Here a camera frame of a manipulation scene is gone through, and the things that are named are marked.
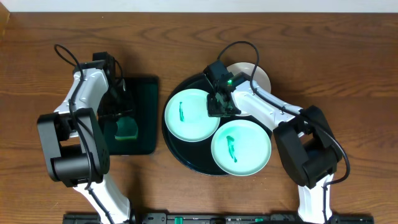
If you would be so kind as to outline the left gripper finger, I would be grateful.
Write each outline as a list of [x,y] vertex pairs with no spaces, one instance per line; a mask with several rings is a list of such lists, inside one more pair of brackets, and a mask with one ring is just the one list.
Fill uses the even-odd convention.
[[124,116],[134,116],[134,98],[129,93],[124,93],[121,97],[121,114]]
[[98,107],[98,119],[112,118],[116,114],[116,105],[110,102],[102,102]]

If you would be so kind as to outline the green sponge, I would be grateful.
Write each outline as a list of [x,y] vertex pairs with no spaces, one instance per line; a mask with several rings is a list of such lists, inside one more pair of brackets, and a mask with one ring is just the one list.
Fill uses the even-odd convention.
[[138,126],[130,116],[124,116],[118,119],[116,122],[118,128],[114,138],[118,141],[133,140],[138,137]]

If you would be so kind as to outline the mint green plate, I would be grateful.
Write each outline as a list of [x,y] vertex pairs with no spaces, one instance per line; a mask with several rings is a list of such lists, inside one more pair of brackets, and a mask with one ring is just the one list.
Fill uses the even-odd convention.
[[187,89],[171,97],[164,119],[173,136],[186,142],[198,142],[218,129],[221,119],[208,115],[207,96],[204,90]]
[[237,119],[222,125],[211,141],[211,155],[221,170],[236,176],[259,172],[271,157],[271,140],[258,124]]

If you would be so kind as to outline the white plate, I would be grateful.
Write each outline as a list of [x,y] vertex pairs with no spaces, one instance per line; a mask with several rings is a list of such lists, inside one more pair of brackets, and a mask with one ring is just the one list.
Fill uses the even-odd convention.
[[[254,64],[249,62],[238,62],[232,65],[227,66],[227,70],[231,72],[233,75],[237,75],[240,72],[244,72],[251,76],[251,73],[254,69]],[[266,92],[271,92],[271,82],[267,73],[261,68],[257,67],[254,73],[254,81],[257,83],[258,87],[261,87]],[[252,90],[249,90],[249,84],[244,85],[243,87],[237,87],[236,90],[238,92],[250,92],[254,95]]]

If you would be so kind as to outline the mint green plate front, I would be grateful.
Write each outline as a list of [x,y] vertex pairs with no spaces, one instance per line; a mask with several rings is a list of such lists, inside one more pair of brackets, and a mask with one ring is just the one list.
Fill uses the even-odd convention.
[[258,124],[237,119],[222,125],[211,141],[211,155],[221,170],[236,176],[259,172],[271,157],[271,140]]

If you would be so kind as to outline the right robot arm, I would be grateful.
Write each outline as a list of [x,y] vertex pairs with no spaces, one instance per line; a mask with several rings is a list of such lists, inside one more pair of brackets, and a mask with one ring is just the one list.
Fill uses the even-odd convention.
[[304,222],[328,223],[331,185],[337,164],[347,156],[321,109],[291,105],[263,89],[254,74],[233,74],[220,61],[203,73],[212,86],[207,96],[211,117],[252,116],[272,131],[282,166],[298,185],[298,215]]

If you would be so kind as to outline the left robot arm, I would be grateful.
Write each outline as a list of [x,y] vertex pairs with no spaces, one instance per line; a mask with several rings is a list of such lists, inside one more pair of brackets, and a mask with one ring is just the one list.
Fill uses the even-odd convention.
[[73,84],[57,109],[39,116],[37,129],[47,172],[81,193],[98,213],[99,223],[134,223],[130,200],[109,174],[110,156],[102,121],[134,116],[136,106],[119,62],[107,52],[90,62],[72,63]]

